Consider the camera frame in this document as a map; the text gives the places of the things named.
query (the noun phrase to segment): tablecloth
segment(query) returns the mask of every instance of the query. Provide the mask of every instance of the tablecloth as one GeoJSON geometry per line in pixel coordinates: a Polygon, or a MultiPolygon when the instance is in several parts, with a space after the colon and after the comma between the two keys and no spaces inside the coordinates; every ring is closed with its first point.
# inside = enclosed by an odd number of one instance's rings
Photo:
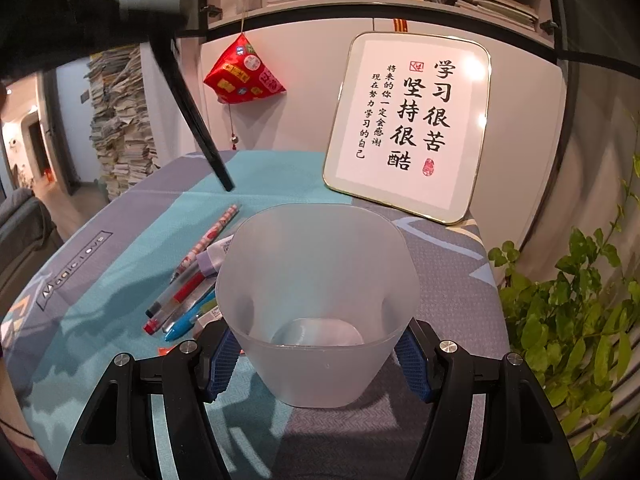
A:
{"type": "MultiPolygon", "coordinates": [[[[54,469],[110,360],[157,355],[145,309],[177,262],[233,202],[241,221],[283,203],[353,203],[394,222],[420,277],[416,315],[473,354],[508,350],[495,283],[471,217],[445,227],[327,189],[322,153],[225,152],[226,193],[200,154],[182,156],[128,190],[80,229],[31,280],[2,322],[8,373],[27,424],[54,469]]],[[[164,480],[177,478],[162,399],[154,396],[164,480]]],[[[404,478],[430,406],[409,391],[392,354],[359,400],[336,410],[277,401],[242,356],[229,388],[207,405],[234,480],[404,478]]],[[[472,478],[484,399],[474,397],[460,478],[472,478]]]]}

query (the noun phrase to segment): stacked newspapers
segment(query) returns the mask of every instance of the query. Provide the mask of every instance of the stacked newspapers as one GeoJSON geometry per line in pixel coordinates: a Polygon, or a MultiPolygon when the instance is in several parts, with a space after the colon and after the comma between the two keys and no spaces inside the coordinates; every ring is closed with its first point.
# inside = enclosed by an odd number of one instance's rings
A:
{"type": "Polygon", "coordinates": [[[142,82],[140,48],[114,48],[88,63],[94,119],[90,139],[110,200],[158,168],[142,82]]]}

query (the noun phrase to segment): plastic container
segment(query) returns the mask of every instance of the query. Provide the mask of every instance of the plastic container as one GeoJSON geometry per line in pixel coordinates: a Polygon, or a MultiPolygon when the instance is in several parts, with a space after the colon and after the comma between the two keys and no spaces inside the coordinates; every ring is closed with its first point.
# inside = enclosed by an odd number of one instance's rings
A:
{"type": "Polygon", "coordinates": [[[216,297],[277,399],[336,408],[378,373],[418,307],[420,284],[402,234],[384,217],[288,204],[238,229],[216,297]]]}

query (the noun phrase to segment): silver screw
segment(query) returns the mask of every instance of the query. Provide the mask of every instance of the silver screw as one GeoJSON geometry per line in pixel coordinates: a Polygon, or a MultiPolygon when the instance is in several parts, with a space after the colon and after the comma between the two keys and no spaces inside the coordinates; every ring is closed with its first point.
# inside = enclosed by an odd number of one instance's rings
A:
{"type": "Polygon", "coordinates": [[[129,362],[128,354],[118,354],[116,355],[116,357],[113,358],[113,364],[115,364],[116,366],[124,366],[128,362],[129,362]]]}
{"type": "Polygon", "coordinates": [[[440,350],[446,352],[447,354],[453,354],[458,349],[458,345],[456,345],[453,341],[449,341],[445,339],[440,342],[440,350]]]}
{"type": "Polygon", "coordinates": [[[522,364],[522,356],[520,354],[516,354],[516,352],[511,352],[510,354],[507,354],[507,361],[514,366],[520,366],[522,364]]]}
{"type": "Polygon", "coordinates": [[[198,343],[196,343],[192,339],[189,339],[188,341],[184,341],[180,345],[180,352],[182,352],[183,354],[190,354],[191,352],[195,351],[197,347],[198,347],[198,343]]]}

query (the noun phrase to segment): black cable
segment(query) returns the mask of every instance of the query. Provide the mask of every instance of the black cable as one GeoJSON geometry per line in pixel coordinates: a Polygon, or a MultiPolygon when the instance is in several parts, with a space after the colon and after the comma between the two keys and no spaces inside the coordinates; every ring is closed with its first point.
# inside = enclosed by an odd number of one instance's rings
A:
{"type": "Polygon", "coordinates": [[[18,430],[18,428],[15,428],[14,426],[12,426],[12,425],[11,425],[11,424],[9,424],[8,422],[6,422],[6,421],[2,420],[1,418],[0,418],[0,424],[2,424],[2,425],[4,425],[4,426],[8,427],[10,430],[15,431],[15,433],[21,434],[24,438],[30,438],[31,440],[36,440],[36,439],[33,437],[33,435],[30,435],[30,434],[24,433],[23,431],[18,430]]]}

